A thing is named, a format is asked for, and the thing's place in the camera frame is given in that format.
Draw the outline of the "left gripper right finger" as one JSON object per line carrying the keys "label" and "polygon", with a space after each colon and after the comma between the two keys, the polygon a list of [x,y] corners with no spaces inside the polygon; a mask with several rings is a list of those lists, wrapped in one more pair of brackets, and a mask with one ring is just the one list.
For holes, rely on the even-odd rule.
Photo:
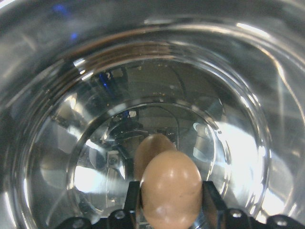
{"label": "left gripper right finger", "polygon": [[204,181],[202,209],[209,226],[221,226],[223,224],[226,204],[212,181]]}

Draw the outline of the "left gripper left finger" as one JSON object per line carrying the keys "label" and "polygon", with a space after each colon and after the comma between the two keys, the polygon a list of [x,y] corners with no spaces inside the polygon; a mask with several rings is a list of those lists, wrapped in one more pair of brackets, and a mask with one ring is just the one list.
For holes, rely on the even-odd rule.
{"label": "left gripper left finger", "polygon": [[123,210],[129,213],[134,221],[141,215],[142,196],[140,181],[129,182]]}

